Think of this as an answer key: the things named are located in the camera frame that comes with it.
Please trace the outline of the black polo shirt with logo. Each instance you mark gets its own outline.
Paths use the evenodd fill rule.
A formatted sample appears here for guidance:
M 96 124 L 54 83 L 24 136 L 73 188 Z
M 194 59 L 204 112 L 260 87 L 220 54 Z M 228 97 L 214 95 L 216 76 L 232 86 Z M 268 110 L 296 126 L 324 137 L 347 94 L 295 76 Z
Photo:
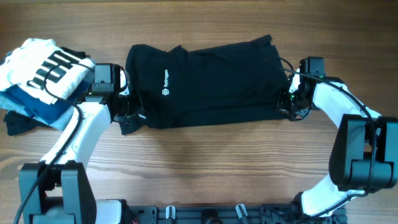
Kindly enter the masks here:
M 167 129 L 283 118 L 276 104 L 287 76 L 269 35 L 194 51 L 133 45 L 126 71 L 142 108 L 120 125 L 124 135 L 143 126 Z

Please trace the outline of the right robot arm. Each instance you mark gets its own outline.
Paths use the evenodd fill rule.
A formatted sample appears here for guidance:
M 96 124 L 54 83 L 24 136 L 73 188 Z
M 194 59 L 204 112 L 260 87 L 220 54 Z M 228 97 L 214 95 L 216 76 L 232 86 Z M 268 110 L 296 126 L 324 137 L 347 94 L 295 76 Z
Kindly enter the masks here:
M 298 193 L 286 212 L 291 222 L 324 220 L 356 198 L 397 183 L 397 118 L 382 116 L 357 99 L 337 77 L 329 77 L 321 57 L 307 57 L 288 72 L 277 110 L 300 121 L 322 110 L 338 128 L 328 174 Z

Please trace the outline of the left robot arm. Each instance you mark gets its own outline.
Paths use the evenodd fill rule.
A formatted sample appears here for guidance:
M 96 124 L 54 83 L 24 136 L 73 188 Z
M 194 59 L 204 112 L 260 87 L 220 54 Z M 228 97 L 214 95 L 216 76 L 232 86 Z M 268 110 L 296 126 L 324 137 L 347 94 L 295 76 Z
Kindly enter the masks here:
M 124 199 L 97 200 L 86 167 L 103 132 L 117 116 L 140 108 L 136 95 L 122 95 L 127 72 L 119 65 L 98 63 L 94 82 L 76 102 L 73 118 L 39 162 L 19 172 L 21 204 L 14 223 L 139 223 Z

